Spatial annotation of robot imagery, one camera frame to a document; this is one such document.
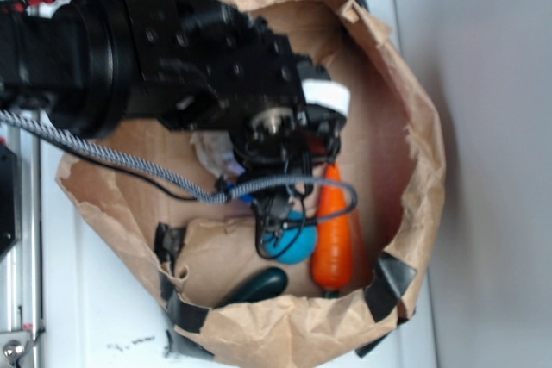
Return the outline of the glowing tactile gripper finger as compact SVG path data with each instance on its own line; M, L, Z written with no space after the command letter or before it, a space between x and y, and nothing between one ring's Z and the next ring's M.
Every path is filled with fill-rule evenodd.
M310 61L298 63L306 115L315 129L343 129L349 111L349 89L331 79L329 71Z

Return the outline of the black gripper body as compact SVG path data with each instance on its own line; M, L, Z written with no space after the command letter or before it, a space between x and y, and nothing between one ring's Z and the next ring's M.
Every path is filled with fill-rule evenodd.
M262 18L220 0L123 0L138 79L126 115L169 129L241 129L305 106L297 56Z

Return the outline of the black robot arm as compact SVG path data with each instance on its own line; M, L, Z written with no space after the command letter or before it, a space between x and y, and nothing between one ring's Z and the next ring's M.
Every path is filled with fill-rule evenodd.
M335 134L347 91L262 18L220 0L4 0L1 106L99 138L170 130Z

